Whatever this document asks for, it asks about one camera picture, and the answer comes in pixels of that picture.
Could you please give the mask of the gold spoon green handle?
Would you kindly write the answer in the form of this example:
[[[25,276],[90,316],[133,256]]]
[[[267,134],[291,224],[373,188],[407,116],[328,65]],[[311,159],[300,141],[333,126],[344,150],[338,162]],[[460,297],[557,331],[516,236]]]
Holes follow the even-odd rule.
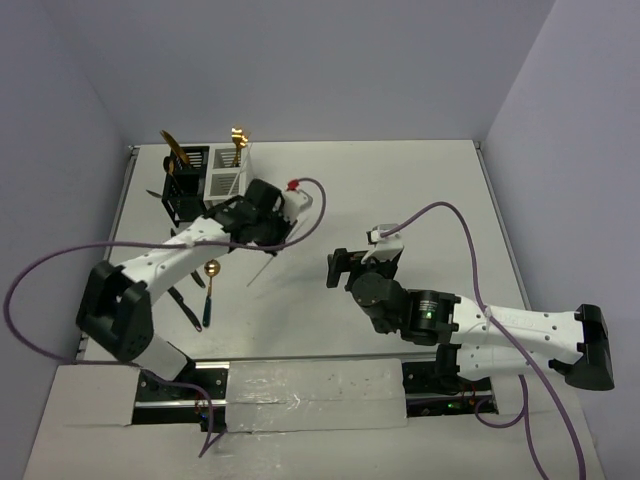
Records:
[[[165,157],[163,160],[163,168],[169,176],[174,175],[175,164],[171,157]]]
[[[204,273],[208,278],[207,293],[203,308],[202,326],[209,328],[211,325],[211,312],[212,312],[212,290],[213,279],[220,273],[221,265],[218,260],[209,260],[204,265]]]

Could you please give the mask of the gold fork green handle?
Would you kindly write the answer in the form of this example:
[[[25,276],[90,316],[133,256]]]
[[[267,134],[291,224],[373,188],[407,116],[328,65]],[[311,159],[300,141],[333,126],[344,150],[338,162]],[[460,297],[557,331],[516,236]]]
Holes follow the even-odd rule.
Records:
[[[231,140],[235,146],[235,153],[234,153],[234,158],[231,166],[238,167],[240,164],[241,151],[245,145],[244,130],[242,127],[233,126],[231,128]]]
[[[242,128],[232,129],[232,141],[235,145],[234,163],[235,167],[241,163],[242,150],[247,146],[250,134],[245,132]]]

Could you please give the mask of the black knife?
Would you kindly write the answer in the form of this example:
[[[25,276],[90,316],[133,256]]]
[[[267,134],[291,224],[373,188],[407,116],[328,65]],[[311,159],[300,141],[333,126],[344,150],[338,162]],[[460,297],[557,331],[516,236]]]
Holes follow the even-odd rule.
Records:
[[[197,332],[201,332],[203,330],[202,324],[198,318],[198,316],[193,312],[193,310],[185,303],[184,297],[177,290],[176,287],[170,287],[167,290],[167,293],[173,299],[173,301],[177,304],[177,306],[181,309],[184,315],[187,317],[191,325],[195,328]]]
[[[203,279],[201,278],[201,276],[199,275],[199,273],[197,271],[192,271],[191,272],[191,278],[194,280],[194,282],[200,287],[200,288],[205,288],[206,284],[203,281]]]

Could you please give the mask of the gold knife green handle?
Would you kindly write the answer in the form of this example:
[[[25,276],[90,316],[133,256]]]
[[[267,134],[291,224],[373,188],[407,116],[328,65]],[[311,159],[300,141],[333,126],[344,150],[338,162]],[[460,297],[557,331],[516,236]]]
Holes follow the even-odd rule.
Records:
[[[161,130],[160,135],[162,136],[165,143],[169,146],[173,154],[179,159],[184,165],[190,166],[191,161],[189,156],[186,154],[182,146],[175,140],[175,138],[166,130]]]

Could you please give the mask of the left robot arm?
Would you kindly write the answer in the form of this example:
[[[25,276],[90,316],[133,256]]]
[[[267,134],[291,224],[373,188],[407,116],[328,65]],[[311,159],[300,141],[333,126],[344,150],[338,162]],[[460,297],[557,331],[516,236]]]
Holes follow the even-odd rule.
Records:
[[[153,304],[209,260],[244,245],[283,244],[312,203],[302,190],[252,180],[244,194],[210,208],[160,246],[118,265],[96,265],[77,325],[116,360],[160,377],[160,387],[171,397],[188,396],[196,384],[194,363],[155,332]]]

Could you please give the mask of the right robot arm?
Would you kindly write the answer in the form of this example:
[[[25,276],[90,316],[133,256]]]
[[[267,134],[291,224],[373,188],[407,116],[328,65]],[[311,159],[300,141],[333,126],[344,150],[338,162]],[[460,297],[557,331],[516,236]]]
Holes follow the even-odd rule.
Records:
[[[327,257],[326,285],[336,287],[346,274],[346,291],[377,333],[436,347],[434,377],[444,390],[507,371],[520,374],[531,362],[577,389],[613,389],[600,307],[582,304],[560,313],[480,307],[453,293],[405,289],[394,278],[400,257],[339,248]]]

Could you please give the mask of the white utensil caddy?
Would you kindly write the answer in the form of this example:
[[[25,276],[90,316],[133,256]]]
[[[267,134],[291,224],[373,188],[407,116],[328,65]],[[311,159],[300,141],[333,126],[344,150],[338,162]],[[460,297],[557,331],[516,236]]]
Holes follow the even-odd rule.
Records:
[[[232,167],[235,147],[215,149],[209,155],[203,192],[203,202],[206,208],[212,208],[234,196],[228,191],[237,172]]]

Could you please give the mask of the black utensil caddy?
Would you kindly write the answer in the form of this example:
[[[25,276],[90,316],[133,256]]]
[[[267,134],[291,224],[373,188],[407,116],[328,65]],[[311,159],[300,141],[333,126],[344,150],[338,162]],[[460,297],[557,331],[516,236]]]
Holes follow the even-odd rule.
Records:
[[[190,158],[190,166],[184,165],[173,153],[166,156],[174,160],[175,170],[173,176],[165,172],[161,198],[176,227],[192,222],[206,211],[203,192],[210,148],[204,145],[190,146],[184,147],[184,151]]]

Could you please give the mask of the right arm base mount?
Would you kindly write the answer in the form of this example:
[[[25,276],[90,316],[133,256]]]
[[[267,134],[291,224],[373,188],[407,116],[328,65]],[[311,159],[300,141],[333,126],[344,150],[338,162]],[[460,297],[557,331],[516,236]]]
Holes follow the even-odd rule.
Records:
[[[489,378],[438,377],[434,361],[403,361],[402,373],[409,418],[497,412]]]

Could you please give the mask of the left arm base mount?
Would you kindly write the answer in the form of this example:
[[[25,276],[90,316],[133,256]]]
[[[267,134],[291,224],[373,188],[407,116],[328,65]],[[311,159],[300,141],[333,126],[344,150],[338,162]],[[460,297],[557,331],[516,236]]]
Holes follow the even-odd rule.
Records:
[[[199,386],[211,399],[213,432],[226,429],[226,393],[228,362],[199,362],[186,383]],[[198,425],[205,433],[209,427],[209,403],[193,388],[168,386],[147,373],[138,376],[131,422],[133,425]]]

